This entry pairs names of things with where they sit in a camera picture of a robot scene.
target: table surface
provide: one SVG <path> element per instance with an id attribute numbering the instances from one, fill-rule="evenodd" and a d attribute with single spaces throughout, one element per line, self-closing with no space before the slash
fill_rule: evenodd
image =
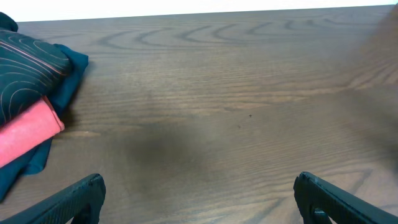
<path id="1" fill-rule="evenodd" d="M 398 215 L 394 6 L 19 26 L 90 66 L 0 219 L 100 173 L 100 223 L 302 223 L 303 170 Z"/>

